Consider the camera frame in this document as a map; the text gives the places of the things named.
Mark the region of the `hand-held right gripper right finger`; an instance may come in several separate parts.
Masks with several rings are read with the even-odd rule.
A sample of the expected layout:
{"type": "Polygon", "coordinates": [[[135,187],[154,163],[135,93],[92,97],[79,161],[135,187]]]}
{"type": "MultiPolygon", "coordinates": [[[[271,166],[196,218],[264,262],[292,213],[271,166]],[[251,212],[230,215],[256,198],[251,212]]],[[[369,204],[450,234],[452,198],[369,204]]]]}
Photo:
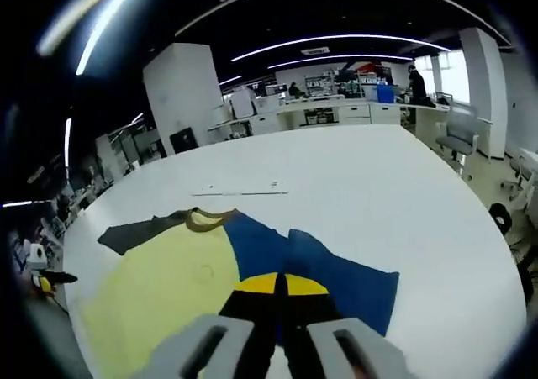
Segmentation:
{"type": "Polygon", "coordinates": [[[328,290],[287,274],[282,346],[294,378],[413,378],[404,353],[358,318],[344,318],[328,290]]]}

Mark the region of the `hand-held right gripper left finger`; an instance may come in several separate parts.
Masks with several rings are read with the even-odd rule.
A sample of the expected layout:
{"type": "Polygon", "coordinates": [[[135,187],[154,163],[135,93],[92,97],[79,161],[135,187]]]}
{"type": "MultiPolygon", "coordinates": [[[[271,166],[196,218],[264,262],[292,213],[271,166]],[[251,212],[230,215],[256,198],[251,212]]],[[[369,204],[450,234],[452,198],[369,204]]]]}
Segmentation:
{"type": "Polygon", "coordinates": [[[264,378],[277,342],[277,274],[239,282],[217,314],[160,342],[144,378],[264,378]]]}

